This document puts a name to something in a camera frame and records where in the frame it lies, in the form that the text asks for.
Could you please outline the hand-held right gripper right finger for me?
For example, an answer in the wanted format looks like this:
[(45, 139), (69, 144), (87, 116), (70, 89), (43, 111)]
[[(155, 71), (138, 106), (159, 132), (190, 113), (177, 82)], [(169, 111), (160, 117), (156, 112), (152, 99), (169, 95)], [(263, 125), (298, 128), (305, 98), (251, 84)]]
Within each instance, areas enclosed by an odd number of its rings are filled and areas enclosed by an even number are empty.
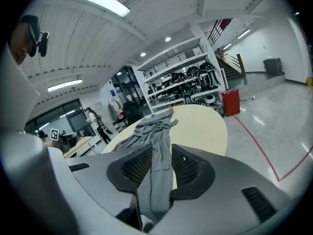
[(172, 169), (177, 188), (170, 200), (192, 200), (205, 193), (215, 180), (215, 170), (208, 160), (189, 151), (190, 147), (172, 145)]

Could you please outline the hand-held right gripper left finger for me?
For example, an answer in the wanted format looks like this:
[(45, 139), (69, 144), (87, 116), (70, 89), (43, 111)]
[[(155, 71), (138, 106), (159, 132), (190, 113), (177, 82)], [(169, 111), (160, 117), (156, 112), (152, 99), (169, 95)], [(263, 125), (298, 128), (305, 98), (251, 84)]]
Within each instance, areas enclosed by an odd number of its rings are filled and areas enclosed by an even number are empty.
[(107, 167), (107, 177), (121, 192), (137, 192), (152, 167), (152, 145), (137, 145), (112, 152), (120, 158)]

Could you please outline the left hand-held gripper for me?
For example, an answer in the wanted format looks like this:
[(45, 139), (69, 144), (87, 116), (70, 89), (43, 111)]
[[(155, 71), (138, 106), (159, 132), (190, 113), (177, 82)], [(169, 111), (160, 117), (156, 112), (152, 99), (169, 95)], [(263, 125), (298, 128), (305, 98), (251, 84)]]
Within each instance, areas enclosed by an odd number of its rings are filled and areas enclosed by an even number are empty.
[(75, 132), (66, 134), (63, 131), (60, 131), (54, 128), (51, 128), (51, 131), (50, 131), (50, 139), (55, 140), (55, 141), (65, 141), (65, 140), (69, 140), (69, 139), (76, 138), (76, 137), (77, 137), (77, 133)]

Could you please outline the grey cloth garment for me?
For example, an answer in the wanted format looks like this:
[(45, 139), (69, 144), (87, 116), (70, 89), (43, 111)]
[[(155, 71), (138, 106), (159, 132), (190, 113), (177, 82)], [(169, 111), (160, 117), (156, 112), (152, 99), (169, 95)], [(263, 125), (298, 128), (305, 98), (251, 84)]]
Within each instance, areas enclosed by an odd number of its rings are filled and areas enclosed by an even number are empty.
[(137, 190), (143, 231), (148, 232), (170, 208), (170, 192), (173, 188), (171, 167), (170, 129), (178, 123), (171, 120), (174, 113), (169, 109), (144, 118), (133, 134), (119, 142), (114, 151), (138, 145), (152, 146), (152, 167)]

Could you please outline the person's left forearm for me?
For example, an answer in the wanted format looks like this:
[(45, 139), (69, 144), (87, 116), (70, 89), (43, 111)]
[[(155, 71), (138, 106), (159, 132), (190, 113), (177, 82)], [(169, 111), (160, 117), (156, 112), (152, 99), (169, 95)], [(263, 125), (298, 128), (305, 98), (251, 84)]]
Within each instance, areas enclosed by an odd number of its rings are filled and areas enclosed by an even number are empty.
[(60, 143), (58, 141), (48, 141), (48, 142), (45, 142), (45, 145), (47, 147), (53, 147), (53, 148), (57, 148), (57, 149), (63, 151), (62, 146), (60, 145)]

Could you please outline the light wooden desk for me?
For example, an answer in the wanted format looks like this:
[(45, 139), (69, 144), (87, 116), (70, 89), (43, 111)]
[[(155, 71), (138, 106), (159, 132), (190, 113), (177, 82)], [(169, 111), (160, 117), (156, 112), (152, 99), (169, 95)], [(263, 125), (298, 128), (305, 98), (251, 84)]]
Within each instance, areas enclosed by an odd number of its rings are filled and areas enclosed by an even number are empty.
[(63, 154), (63, 157), (64, 158), (70, 158), (75, 153), (77, 153), (79, 151), (79, 149), (82, 148), (85, 144), (88, 144), (91, 151), (93, 151), (95, 154), (97, 154), (97, 151), (96, 151), (97, 144), (94, 142), (92, 136), (87, 136), (87, 137), (80, 138), (79, 141), (77, 142), (77, 144), (73, 148), (71, 148), (68, 152)]

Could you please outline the black office chair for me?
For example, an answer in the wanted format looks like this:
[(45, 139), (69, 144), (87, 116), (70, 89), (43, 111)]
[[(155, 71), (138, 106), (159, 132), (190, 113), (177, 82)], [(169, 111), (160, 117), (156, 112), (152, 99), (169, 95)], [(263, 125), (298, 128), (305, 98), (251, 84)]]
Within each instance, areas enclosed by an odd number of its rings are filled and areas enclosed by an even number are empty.
[(128, 125), (131, 125), (143, 118), (142, 114), (137, 108), (137, 105), (132, 101), (127, 101), (123, 104), (123, 112), (125, 113)]

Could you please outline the cream hanging garment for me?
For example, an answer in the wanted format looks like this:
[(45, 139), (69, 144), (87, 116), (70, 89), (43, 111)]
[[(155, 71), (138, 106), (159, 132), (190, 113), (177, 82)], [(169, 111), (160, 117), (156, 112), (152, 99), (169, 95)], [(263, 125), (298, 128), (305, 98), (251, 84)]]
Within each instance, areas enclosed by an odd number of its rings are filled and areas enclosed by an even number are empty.
[(111, 98), (108, 100), (109, 102), (109, 110), (114, 119), (119, 119), (122, 113), (122, 108), (120, 102), (116, 98)]

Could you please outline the black bucket of parts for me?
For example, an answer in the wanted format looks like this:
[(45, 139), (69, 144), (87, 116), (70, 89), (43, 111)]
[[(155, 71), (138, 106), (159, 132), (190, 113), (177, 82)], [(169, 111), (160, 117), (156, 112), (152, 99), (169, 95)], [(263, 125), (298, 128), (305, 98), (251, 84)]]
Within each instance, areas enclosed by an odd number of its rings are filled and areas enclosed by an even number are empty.
[(213, 109), (218, 112), (222, 117), (224, 117), (224, 107), (222, 104), (213, 104)]

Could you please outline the red metal box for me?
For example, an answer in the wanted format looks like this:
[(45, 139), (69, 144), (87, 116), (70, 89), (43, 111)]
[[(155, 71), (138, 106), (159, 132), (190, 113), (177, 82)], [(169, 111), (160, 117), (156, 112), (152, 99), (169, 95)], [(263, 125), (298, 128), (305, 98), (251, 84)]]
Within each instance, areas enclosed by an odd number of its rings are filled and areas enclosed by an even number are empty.
[(239, 90), (232, 89), (221, 93), (224, 107), (224, 114), (227, 117), (240, 113)]

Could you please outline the group of black helmets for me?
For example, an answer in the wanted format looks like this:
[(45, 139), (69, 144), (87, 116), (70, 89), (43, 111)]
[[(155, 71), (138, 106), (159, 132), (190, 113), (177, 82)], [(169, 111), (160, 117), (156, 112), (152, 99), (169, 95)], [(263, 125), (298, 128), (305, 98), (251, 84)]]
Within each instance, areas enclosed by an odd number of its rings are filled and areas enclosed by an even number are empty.
[(160, 86), (148, 90), (152, 105), (172, 102), (188, 96), (198, 97), (201, 93), (216, 90), (221, 85), (221, 73), (210, 62), (190, 66), (184, 72), (173, 72), (161, 79)]

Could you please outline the staircase with wooden railing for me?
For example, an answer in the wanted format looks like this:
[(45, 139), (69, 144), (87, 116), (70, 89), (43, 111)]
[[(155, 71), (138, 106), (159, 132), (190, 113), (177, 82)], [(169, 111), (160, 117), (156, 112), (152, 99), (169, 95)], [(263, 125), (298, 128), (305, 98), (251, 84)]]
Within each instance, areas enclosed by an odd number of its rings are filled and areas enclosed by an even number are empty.
[(246, 78), (246, 71), (240, 54), (233, 56), (218, 48), (215, 51), (215, 55), (228, 81)]

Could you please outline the white metal shelving unit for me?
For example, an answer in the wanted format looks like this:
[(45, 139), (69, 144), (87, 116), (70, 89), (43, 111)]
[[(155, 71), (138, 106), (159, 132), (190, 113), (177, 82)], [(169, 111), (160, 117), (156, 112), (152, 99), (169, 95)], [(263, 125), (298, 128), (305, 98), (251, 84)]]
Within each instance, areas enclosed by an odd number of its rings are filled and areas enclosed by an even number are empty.
[[(218, 77), (221, 85), (218, 89), (201, 93), (198, 97), (188, 96), (172, 102), (158, 103), (152, 105), (148, 100), (148, 90), (154, 89), (153, 85), (157, 87), (161, 85), (161, 79), (173, 72), (184, 72), (190, 66), (198, 66), (203, 62), (212, 63), (221, 73)], [(191, 104), (200, 103), (205, 104), (203, 98), (212, 94), (216, 99), (221, 98), (221, 93), (228, 89), (228, 82), (223, 69), (217, 62), (216, 55), (212, 52), (200, 37), (187, 39), (179, 44), (176, 44), (157, 55), (146, 60), (144, 63), (133, 67), (134, 74), (139, 82), (139, 86), (143, 92), (144, 98), (152, 113), (171, 107), (180, 103)]]

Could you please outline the black crate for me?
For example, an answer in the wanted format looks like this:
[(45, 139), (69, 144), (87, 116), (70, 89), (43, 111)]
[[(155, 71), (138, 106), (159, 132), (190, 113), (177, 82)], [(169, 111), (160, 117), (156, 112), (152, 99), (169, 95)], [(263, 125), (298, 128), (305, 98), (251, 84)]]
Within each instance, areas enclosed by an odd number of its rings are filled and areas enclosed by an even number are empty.
[(271, 58), (263, 61), (265, 73), (271, 76), (280, 76), (285, 74), (280, 58)]

